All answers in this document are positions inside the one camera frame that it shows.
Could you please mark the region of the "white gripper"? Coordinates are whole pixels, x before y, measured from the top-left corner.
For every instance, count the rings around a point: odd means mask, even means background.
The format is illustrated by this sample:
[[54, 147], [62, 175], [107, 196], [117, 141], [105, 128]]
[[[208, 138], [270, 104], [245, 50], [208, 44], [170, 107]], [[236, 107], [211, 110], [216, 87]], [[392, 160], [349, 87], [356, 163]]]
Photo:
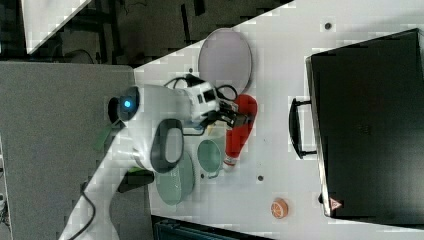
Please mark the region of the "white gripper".
[[250, 117], [238, 113], [238, 105], [232, 101], [220, 100], [215, 87], [209, 82], [188, 83], [185, 91], [191, 101], [191, 119], [202, 122], [209, 112], [218, 111], [218, 121], [225, 122], [229, 128], [240, 127], [250, 121]]

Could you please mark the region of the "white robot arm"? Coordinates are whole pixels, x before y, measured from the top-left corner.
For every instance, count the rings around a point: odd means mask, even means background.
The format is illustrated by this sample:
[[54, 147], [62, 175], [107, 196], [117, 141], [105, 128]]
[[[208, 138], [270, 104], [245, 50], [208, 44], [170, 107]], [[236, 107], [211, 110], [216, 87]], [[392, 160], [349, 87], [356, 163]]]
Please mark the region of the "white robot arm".
[[119, 240], [110, 205], [130, 169], [167, 173], [183, 158], [186, 128], [205, 130], [217, 121], [234, 128], [252, 119], [212, 83], [191, 74], [182, 80], [184, 88], [134, 85], [119, 98], [124, 127], [83, 185], [59, 240]]

